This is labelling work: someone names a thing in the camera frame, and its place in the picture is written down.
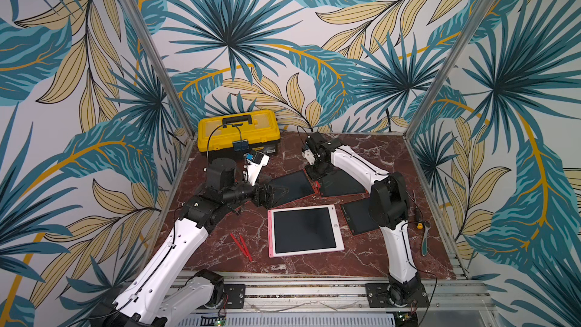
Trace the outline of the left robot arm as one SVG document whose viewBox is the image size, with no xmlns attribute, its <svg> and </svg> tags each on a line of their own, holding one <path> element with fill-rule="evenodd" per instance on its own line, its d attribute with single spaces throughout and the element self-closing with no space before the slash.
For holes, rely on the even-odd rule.
<svg viewBox="0 0 581 327">
<path fill-rule="evenodd" d="M 227 297 L 221 275 L 207 269 L 197 272 L 185 286 L 170 295 L 175 279 L 191 256 L 204 244 L 219 222 L 248 201 L 271 208 L 274 192 L 258 181 L 269 156 L 245 154 L 242 179 L 237 164 L 218 158 L 205 169 L 205 182 L 183 205 L 165 242 L 134 282 L 112 302 L 101 302 L 91 313 L 92 326 L 175 326 L 199 307 L 222 307 Z"/>
</svg>

